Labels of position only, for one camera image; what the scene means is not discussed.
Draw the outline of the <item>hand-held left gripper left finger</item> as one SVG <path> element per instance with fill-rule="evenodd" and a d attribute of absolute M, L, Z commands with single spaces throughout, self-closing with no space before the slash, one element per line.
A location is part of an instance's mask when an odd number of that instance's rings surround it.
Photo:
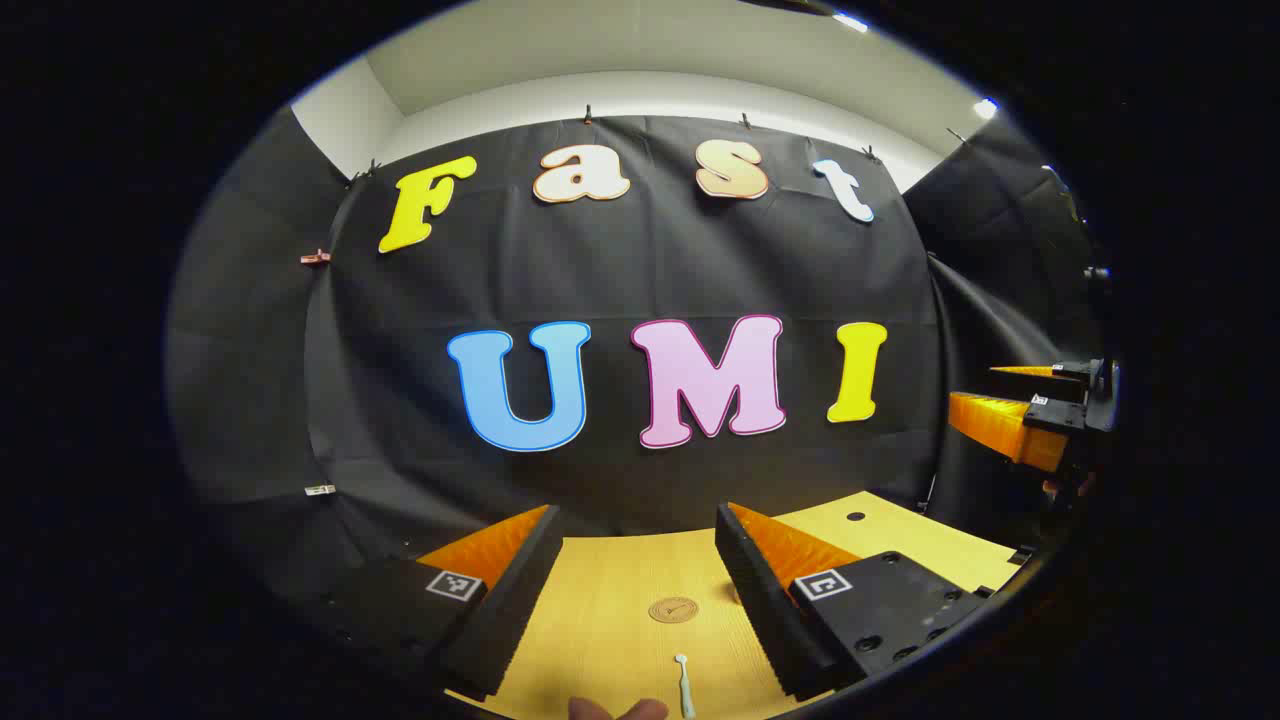
<path fill-rule="evenodd" d="M 500 689 L 563 546 L 543 505 L 417 557 L 367 561 L 305 609 L 339 647 L 415 694 Z"/>

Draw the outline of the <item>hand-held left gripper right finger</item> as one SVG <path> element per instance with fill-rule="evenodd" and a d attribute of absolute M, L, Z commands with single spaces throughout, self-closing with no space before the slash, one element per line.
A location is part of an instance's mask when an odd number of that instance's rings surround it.
<path fill-rule="evenodd" d="M 739 503 L 716 547 L 782 691 L 797 701 L 888 671 L 989 597 L 905 553 L 856 556 Z"/>

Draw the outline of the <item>wooden desktop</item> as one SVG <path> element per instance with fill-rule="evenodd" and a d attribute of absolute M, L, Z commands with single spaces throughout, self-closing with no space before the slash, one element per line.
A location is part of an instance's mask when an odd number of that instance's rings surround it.
<path fill-rule="evenodd" d="M 850 512 L 864 512 L 850 521 Z M 965 591 L 1000 589 L 1014 551 L 870 492 L 786 512 L 782 521 L 856 556 L 905 552 Z M 682 596 L 699 614 L 663 624 L 655 601 Z M 696 720 L 767 720 L 797 708 L 760 647 L 712 529 L 568 537 L 500 689 L 481 708 L 512 720 L 566 720 L 571 697 L 612 714 L 660 700 L 681 720 L 677 653 L 687 655 Z"/>

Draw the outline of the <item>black backdrop cloth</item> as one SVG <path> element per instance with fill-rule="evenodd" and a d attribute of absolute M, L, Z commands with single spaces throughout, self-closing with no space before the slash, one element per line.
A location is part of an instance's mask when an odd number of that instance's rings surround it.
<path fill-rule="evenodd" d="M 544 503 L 645 536 L 870 491 L 1014 544 L 1039 491 L 947 429 L 946 396 L 1101 357 L 1093 261 L 1002 122 L 908 191 L 854 149 L 678 117 L 348 183 L 284 110 L 189 237 L 169 405 L 193 496 L 288 598 Z"/>

